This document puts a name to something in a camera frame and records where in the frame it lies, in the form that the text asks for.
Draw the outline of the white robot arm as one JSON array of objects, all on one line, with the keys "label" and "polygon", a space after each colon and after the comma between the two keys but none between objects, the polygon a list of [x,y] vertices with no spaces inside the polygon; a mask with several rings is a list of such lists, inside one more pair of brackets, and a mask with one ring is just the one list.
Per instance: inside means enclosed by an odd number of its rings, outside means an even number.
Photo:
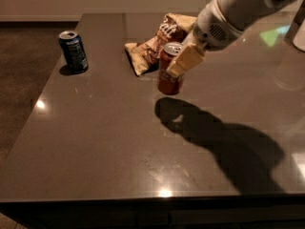
[{"label": "white robot arm", "polygon": [[172,77],[200,64],[205,51],[221,51],[259,19],[296,0],[212,0],[196,17],[182,49],[167,68]]}]

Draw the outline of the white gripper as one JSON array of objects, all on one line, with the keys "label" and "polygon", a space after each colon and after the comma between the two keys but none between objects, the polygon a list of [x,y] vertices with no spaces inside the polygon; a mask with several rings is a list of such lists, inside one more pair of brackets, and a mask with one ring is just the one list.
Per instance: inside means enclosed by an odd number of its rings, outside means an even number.
[{"label": "white gripper", "polygon": [[218,0],[212,0],[197,16],[193,27],[183,40],[184,47],[172,60],[166,72],[179,77],[205,58],[207,51],[221,51],[243,34],[223,14]]}]

